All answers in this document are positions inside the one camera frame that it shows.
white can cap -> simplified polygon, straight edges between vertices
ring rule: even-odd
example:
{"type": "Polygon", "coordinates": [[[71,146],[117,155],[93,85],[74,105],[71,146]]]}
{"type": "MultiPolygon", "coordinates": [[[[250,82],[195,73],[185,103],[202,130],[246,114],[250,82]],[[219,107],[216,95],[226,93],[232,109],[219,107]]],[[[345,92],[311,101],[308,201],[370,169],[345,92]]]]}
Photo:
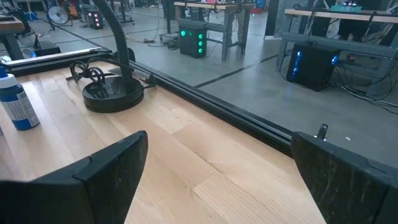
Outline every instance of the white can cap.
{"type": "Polygon", "coordinates": [[[7,74],[3,67],[0,67],[0,88],[10,88],[17,85],[18,81],[13,74],[7,74]]]}

workbench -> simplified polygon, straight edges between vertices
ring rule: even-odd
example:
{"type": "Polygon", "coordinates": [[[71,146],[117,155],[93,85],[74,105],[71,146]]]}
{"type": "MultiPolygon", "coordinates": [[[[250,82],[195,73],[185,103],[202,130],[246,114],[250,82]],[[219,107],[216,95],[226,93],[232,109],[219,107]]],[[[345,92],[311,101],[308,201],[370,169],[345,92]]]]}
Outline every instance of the workbench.
{"type": "Polygon", "coordinates": [[[17,18],[14,21],[0,22],[0,38],[6,47],[11,60],[24,59],[21,49],[15,38],[15,34],[21,33],[25,29],[24,24],[17,18]]]}
{"type": "Polygon", "coordinates": [[[221,51],[221,60],[226,60],[227,49],[234,46],[241,46],[241,53],[244,54],[246,50],[246,42],[248,40],[248,30],[249,30],[249,20],[250,20],[250,9],[254,7],[254,4],[242,4],[241,6],[238,4],[208,4],[201,2],[174,2],[175,5],[175,17],[178,20],[178,23],[181,25],[195,25],[195,26],[203,26],[208,30],[220,32],[223,34],[223,38],[220,40],[215,39],[207,39],[208,41],[216,42],[218,44],[222,44],[221,51]],[[199,21],[194,21],[190,19],[185,19],[185,7],[196,7],[199,8],[199,21]],[[237,41],[235,43],[228,42],[228,36],[231,35],[232,31],[232,21],[234,20],[234,14],[236,11],[245,10],[244,14],[244,23],[243,23],[243,36],[241,41],[237,41]],[[224,11],[224,22],[222,24],[215,24],[212,22],[205,22],[202,15],[202,9],[214,9],[214,10],[223,10],[224,11]]]}
{"type": "Polygon", "coordinates": [[[145,130],[148,155],[126,224],[325,223],[292,158],[160,86],[133,108],[94,113],[81,94],[91,80],[70,75],[17,78],[40,124],[17,131],[0,106],[0,179],[38,178],[145,130]]]}
{"type": "MultiPolygon", "coordinates": [[[[282,64],[284,62],[285,51],[287,42],[305,42],[308,41],[307,34],[296,34],[290,31],[292,27],[293,18],[297,16],[313,16],[313,17],[326,17],[335,19],[352,19],[358,21],[369,21],[374,11],[361,11],[361,12],[336,12],[328,11],[326,9],[316,10],[312,13],[311,10],[305,9],[286,9],[285,15],[286,20],[284,21],[283,30],[281,33],[282,42],[280,44],[279,54],[277,58],[277,70],[281,71],[282,64]]],[[[393,15],[385,11],[376,11],[376,15],[373,17],[372,22],[387,22],[387,23],[398,23],[398,16],[393,15]]],[[[336,49],[347,50],[354,53],[365,54],[370,57],[382,58],[381,65],[378,70],[363,69],[358,67],[349,66],[350,68],[360,69],[361,72],[370,74],[373,78],[371,80],[372,85],[369,86],[366,94],[368,96],[376,95],[379,93],[380,79],[384,78],[394,66],[398,54],[398,35],[395,34],[391,45],[381,46],[373,44],[365,44],[360,42],[328,39],[326,37],[310,36],[310,41],[316,42],[320,45],[334,47],[336,49]]]]}

blue spray can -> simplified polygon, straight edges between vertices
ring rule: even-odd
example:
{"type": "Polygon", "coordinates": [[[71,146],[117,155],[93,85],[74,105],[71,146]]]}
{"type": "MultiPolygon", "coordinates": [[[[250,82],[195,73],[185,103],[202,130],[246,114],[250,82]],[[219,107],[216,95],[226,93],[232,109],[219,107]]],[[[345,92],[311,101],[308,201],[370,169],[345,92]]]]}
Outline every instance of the blue spray can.
{"type": "Polygon", "coordinates": [[[39,124],[24,87],[3,67],[0,67],[0,101],[16,129],[24,131],[39,124]]]}

round black base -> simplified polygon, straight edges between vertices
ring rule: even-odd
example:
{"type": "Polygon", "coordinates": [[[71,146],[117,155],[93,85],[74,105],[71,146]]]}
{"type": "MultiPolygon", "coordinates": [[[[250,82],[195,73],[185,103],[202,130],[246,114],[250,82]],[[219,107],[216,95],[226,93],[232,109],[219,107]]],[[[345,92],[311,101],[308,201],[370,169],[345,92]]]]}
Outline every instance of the round black base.
{"type": "Polygon", "coordinates": [[[98,113],[126,110],[144,98],[144,88],[138,80],[124,82],[122,77],[105,78],[101,85],[90,83],[82,93],[86,108],[98,113]]]}

gray floor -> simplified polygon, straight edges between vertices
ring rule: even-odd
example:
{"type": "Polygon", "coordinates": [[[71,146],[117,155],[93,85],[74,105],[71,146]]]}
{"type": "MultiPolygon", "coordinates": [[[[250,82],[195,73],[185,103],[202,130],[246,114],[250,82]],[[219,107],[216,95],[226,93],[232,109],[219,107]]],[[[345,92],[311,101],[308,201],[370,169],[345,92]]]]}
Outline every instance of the gray floor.
{"type": "MultiPolygon", "coordinates": [[[[162,11],[137,8],[129,13],[136,23],[123,26],[130,39],[153,39],[157,28],[160,33],[166,32],[162,11]]],[[[208,42],[208,54],[214,50],[206,59],[190,58],[180,54],[179,50],[148,47],[133,40],[128,40],[127,44],[134,49],[137,61],[188,85],[210,82],[201,85],[200,90],[292,131],[315,134],[320,125],[326,123],[330,127],[328,140],[333,144],[398,167],[398,115],[341,90],[328,88],[314,92],[285,81],[275,71],[275,58],[272,57],[278,52],[280,41],[263,39],[266,17],[267,14],[251,16],[246,54],[241,55],[239,47],[231,48],[225,62],[221,61],[221,45],[213,42],[208,42]],[[234,74],[212,82],[231,72],[234,74]]],[[[217,23],[222,21],[220,18],[223,18],[222,13],[212,15],[211,21],[217,23]]],[[[33,22],[32,26],[43,34],[50,28],[40,21],[33,22]]],[[[74,24],[73,27],[63,27],[64,30],[57,29],[41,40],[51,40],[62,52],[97,45],[116,50],[109,26],[103,30],[80,26],[74,24]]],[[[172,22],[172,27],[177,30],[177,23],[172,22]]],[[[222,35],[211,32],[210,37],[217,39],[222,35]]],[[[0,46],[0,54],[6,54],[3,46],[0,46]]],[[[398,103],[397,95],[397,91],[393,92],[388,100],[398,103]]]]}

